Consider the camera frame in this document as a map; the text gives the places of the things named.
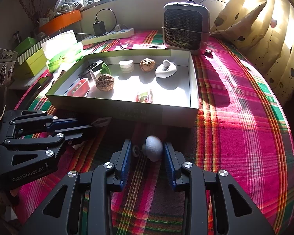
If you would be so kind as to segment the pink clip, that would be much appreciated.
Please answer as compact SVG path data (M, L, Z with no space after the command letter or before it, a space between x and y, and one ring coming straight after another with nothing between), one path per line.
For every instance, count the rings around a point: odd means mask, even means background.
M152 103L153 102L153 94L151 90L148 90L146 92L139 92L136 95L136 102L141 103Z
M89 89L89 80L87 78L83 78L70 88L70 90L67 93L67 96L84 97L85 94L87 94L87 92L89 91Z

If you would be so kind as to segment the brown walnut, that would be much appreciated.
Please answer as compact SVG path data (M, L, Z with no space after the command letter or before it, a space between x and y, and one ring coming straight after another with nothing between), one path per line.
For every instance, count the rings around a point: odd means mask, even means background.
M110 74L103 74L98 77L95 82L96 87L100 91L108 92L113 89L115 79Z

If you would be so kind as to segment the white bottle cap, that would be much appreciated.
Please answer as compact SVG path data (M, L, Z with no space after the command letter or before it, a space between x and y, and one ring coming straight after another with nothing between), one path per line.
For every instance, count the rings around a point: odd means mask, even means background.
M119 67L123 73L131 73L134 71L133 60L122 60L119 62Z

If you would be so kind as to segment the grey mushroom knob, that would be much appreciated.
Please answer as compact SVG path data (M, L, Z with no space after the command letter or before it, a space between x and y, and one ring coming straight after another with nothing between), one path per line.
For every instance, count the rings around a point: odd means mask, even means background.
M154 135L148 136L141 148L137 145L132 147L133 156L138 157L140 153L143 153L152 162L159 161L163 154L162 141Z

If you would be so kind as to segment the walnut in box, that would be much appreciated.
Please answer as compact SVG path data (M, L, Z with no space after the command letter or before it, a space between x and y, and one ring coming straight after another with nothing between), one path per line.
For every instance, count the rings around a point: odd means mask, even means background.
M143 72L150 72L155 67L155 61L151 58L145 58L140 62L139 66Z

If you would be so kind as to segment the small grey fan heater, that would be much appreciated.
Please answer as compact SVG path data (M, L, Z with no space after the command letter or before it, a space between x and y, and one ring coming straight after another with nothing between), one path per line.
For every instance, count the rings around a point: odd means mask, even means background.
M163 7L163 43L169 49L203 55L210 34L210 12L200 4L171 2Z

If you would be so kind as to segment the green white suction spool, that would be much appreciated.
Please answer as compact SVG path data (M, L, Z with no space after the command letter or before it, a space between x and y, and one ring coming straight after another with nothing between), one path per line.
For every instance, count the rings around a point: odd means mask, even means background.
M91 79L95 82L100 76L104 74L111 74L109 67L105 63L93 63L90 67L89 73Z

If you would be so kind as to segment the black rectangular device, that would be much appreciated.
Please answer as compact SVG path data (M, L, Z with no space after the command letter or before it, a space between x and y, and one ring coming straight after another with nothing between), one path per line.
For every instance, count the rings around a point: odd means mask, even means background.
M80 79L87 78L89 81L92 80L90 72L96 72L102 69L103 60L98 60L96 62L91 63L86 69L78 75Z

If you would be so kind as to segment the white power strip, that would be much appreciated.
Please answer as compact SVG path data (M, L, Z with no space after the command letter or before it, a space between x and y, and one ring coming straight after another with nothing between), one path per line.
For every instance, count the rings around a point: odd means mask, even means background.
M93 36L89 35L85 37L83 40L81 40L81 43L85 45L91 45L95 43L104 42L111 39L122 39L122 38L129 38L135 34L133 28L126 28L126 25L124 24L118 24L116 25L115 29L103 36Z

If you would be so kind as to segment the striped green box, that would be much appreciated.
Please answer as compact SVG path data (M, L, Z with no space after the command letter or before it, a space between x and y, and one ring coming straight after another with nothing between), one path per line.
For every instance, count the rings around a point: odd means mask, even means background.
M49 39L50 37L46 37L40 40L38 43L32 45L31 47L26 48L25 52L23 52L21 55L18 56L17 58L18 64L19 65L22 65L23 63L32 64L33 62L38 60L41 56L44 56L42 44Z

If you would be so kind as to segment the grey shallow cardboard box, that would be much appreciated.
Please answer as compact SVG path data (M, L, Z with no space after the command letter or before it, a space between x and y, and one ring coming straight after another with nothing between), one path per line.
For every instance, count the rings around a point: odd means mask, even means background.
M155 76L155 70L143 72L140 62L145 58L155 61L155 68L169 60L177 72L168 78ZM93 80L84 97L67 96L87 66L98 60L109 67L115 84L108 92L100 91ZM134 71L123 73L122 60L133 60ZM139 92L152 91L153 102L136 102ZM91 113L102 117L141 121L168 126L192 127L199 110L199 93L195 67L190 52L169 49L132 49L89 54L76 62L46 93L58 109Z

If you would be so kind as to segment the plaid red bedspread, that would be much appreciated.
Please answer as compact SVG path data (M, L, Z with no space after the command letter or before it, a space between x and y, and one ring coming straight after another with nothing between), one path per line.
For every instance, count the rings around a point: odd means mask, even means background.
M109 161L130 138L171 142L203 170L227 170L248 193L276 234L294 216L294 143L283 109L266 80L233 45L210 38L212 58L193 56L199 112L192 128L112 119L77 150L68 147L57 172L24 185L13 207L24 224L70 170L80 173ZM181 234L184 194L175 193L165 165L140 155L126 188L112 196L114 234Z

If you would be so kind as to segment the yellow-green box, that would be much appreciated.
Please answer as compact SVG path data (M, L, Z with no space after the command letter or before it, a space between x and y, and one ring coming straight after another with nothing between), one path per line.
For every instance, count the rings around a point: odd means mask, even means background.
M36 76L46 65L47 58L44 55L43 49L39 49L30 57L26 55L17 58L18 64L15 64L13 78L16 80L24 80Z

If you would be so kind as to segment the orange tray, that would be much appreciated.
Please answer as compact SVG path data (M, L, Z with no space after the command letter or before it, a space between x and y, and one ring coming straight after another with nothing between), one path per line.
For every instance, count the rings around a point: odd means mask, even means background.
M39 31L43 32L46 36L50 36L69 25L79 22L82 19L80 10L74 10L58 17L55 17L48 23L39 27Z

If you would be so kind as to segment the white oval knob base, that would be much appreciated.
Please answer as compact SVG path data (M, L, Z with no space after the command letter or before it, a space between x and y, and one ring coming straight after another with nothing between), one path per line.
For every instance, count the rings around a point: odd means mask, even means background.
M163 63L155 69L155 76L157 78L165 79L173 76L176 72L177 66L175 63L169 60L164 60Z

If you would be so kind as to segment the beige heart curtain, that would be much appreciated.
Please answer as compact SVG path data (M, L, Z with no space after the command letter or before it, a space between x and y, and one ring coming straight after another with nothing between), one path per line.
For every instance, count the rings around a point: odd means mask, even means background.
M229 0L211 35L231 42L269 83L279 102L294 92L294 7L289 0Z

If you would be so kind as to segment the green tissue pack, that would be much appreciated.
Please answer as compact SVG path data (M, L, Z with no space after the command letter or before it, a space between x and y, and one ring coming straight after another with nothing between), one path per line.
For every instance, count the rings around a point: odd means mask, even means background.
M72 30L52 37L41 47L50 73L55 72L62 65L72 65L85 56L83 44L77 41Z

